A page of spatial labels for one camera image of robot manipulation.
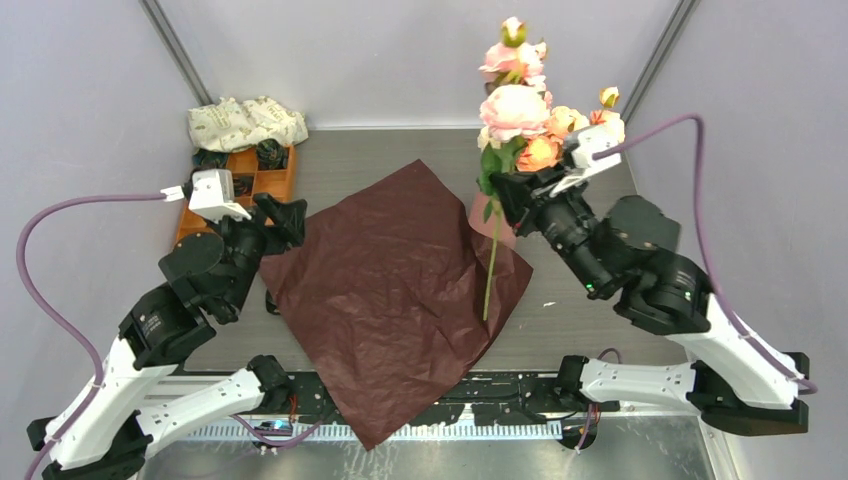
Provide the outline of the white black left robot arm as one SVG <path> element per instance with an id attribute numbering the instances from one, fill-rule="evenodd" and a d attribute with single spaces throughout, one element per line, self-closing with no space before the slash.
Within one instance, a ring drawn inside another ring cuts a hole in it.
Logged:
<path id="1" fill-rule="evenodd" d="M 61 414 L 28 425 L 36 452 L 29 474 L 128 479 L 164 447 L 215 420 L 285 409 L 290 380 L 271 355 L 178 399 L 150 407 L 143 399 L 211 340 L 217 325 L 239 319 L 262 259 L 303 244 L 306 211 L 305 200 L 260 193 L 251 207 L 206 215 L 206 231 L 181 238 L 159 261 L 164 282 L 121 321 L 108 354 L 94 358 L 88 384 Z"/>

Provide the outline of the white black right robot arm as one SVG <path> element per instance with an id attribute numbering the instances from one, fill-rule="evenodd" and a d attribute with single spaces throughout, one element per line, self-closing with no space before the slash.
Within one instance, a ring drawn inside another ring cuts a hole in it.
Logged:
<path id="1" fill-rule="evenodd" d="M 585 185 L 562 192 L 563 173 L 494 173 L 490 182 L 519 236 L 541 234 L 591 300 L 645 332 L 689 350 L 691 363 L 623 365 L 579 355 L 563 358 L 553 396 L 567 410 L 639 402 L 697 413 L 738 436 L 802 434 L 809 408 L 798 383 L 809 374 L 800 352 L 754 347 L 722 313 L 709 276 L 680 255 L 679 224 L 638 195 L 619 198 L 603 218 L 584 199 Z"/>

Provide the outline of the pink rose stem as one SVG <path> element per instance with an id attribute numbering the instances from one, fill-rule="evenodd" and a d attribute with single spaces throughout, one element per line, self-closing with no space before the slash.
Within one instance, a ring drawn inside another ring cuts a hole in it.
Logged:
<path id="1" fill-rule="evenodd" d="M 479 192 L 488 197 L 488 205 L 484 210 L 485 220 L 492 213 L 505 218 L 490 184 L 490 175 L 518 171 L 516 161 L 527 143 L 535 137 L 547 136 L 545 126 L 550 113 L 551 95 L 548 91 L 539 93 L 529 86 L 511 84 L 486 94 L 479 109 L 483 127 L 478 134 L 480 172 L 476 179 Z M 483 310 L 485 320 L 492 316 L 495 261 L 499 249 L 505 246 L 498 241 L 498 231 L 490 239 L 493 241 L 493 252 L 488 260 L 489 273 Z"/>
<path id="2" fill-rule="evenodd" d="M 486 94 L 511 84 L 546 92 L 544 62 L 547 54 L 548 45 L 544 40 L 527 41 L 525 22 L 515 16 L 507 18 L 501 24 L 499 41 L 486 51 L 483 64 L 478 68 L 484 78 Z"/>

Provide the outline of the maroon and red wrapping paper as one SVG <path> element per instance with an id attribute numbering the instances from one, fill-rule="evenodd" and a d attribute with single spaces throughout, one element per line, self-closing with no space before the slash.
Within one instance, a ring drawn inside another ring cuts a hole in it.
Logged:
<path id="1" fill-rule="evenodd" d="M 422 161 L 306 220 L 304 244 L 264 258 L 261 278 L 282 319 L 333 394 L 442 395 L 486 353 L 533 269 L 499 249 L 492 316 L 483 318 L 490 238 Z M 399 427 L 351 425 L 366 449 Z"/>

